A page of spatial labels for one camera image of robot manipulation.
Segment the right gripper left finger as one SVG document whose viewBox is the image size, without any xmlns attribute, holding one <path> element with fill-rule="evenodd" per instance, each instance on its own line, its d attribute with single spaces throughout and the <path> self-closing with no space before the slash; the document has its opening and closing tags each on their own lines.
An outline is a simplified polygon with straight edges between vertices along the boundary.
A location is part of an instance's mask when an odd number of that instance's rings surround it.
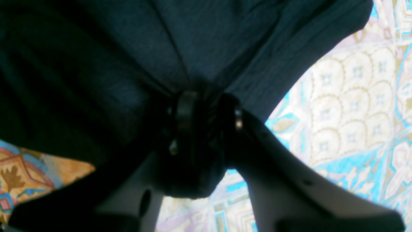
<svg viewBox="0 0 412 232">
<path fill-rule="evenodd" d="M 182 91 L 172 97 L 167 109 L 167 149 L 181 161 L 196 161 L 197 113 L 200 96 L 195 91 Z"/>
</svg>

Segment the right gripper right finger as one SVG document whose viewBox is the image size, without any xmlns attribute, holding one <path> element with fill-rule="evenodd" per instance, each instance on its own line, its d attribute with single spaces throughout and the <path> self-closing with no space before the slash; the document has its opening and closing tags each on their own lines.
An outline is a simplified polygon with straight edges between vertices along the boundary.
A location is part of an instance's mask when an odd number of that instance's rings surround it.
<svg viewBox="0 0 412 232">
<path fill-rule="evenodd" d="M 225 165 L 230 164 L 230 150 L 237 135 L 243 130 L 243 108 L 237 97 L 222 94 L 217 108 L 219 155 Z"/>
</svg>

